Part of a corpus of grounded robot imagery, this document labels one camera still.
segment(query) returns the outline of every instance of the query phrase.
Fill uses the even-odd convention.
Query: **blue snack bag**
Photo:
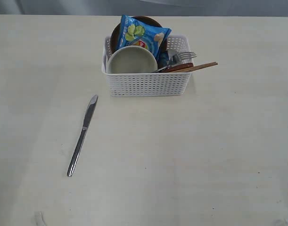
[[[159,47],[170,33],[169,28],[150,26],[130,16],[122,15],[116,49],[141,46],[149,50],[158,60]]]

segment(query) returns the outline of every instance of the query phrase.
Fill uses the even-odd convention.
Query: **perforated basket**
[[[172,34],[168,37],[168,49],[179,52],[190,51],[188,39],[184,35]],[[102,72],[106,75],[113,97],[155,97],[176,96],[184,93],[191,72],[189,73],[138,73],[107,74],[107,60],[111,57],[110,37],[105,38]]]

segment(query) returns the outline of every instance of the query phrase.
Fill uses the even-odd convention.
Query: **fork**
[[[196,53],[194,52],[181,52],[181,53],[177,53],[175,55],[173,55],[170,60],[168,65],[161,67],[160,69],[157,69],[156,71],[154,71],[153,73],[159,72],[167,67],[173,66],[178,64],[179,62],[182,62],[183,60],[189,60],[192,58],[197,57]]]

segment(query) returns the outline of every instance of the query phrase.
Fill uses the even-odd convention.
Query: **gray wall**
[[[288,0],[0,0],[0,14],[288,16]]]

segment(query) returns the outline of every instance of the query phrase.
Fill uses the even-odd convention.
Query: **knife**
[[[85,117],[84,117],[84,121],[83,121],[83,126],[82,126],[82,130],[81,130],[81,134],[78,140],[78,143],[76,145],[76,148],[74,149],[74,154],[72,157],[72,160],[70,161],[69,167],[68,167],[68,171],[67,171],[67,176],[71,177],[74,173],[74,168],[76,167],[79,155],[80,155],[80,151],[82,148],[82,144],[83,141],[85,139],[85,135],[87,132],[87,129],[89,127],[89,124],[91,122],[91,118],[93,115],[93,112],[96,108],[97,105],[97,100],[98,100],[98,95],[94,95],[92,97],[92,99],[90,100],[88,107],[86,109],[86,113],[85,113]]]

